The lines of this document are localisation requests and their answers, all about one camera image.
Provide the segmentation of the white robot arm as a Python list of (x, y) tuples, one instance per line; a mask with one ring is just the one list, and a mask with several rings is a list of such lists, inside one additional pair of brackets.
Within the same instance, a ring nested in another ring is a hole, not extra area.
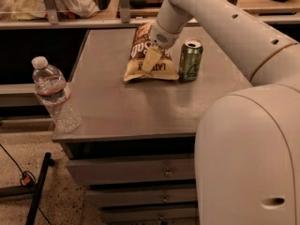
[(198, 125), (201, 225), (300, 225), (299, 44), (225, 0), (164, 0), (150, 32), (169, 49), (195, 19), (250, 81)]

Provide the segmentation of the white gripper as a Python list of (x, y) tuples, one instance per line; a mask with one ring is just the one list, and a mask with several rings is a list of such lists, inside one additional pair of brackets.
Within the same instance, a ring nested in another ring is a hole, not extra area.
[[(149, 37), (154, 45), (163, 50), (171, 48), (180, 36), (180, 27), (173, 22), (160, 22), (155, 20), (150, 29)], [(149, 74), (153, 66), (162, 56), (162, 51), (157, 47), (148, 49), (142, 63), (142, 72)]]

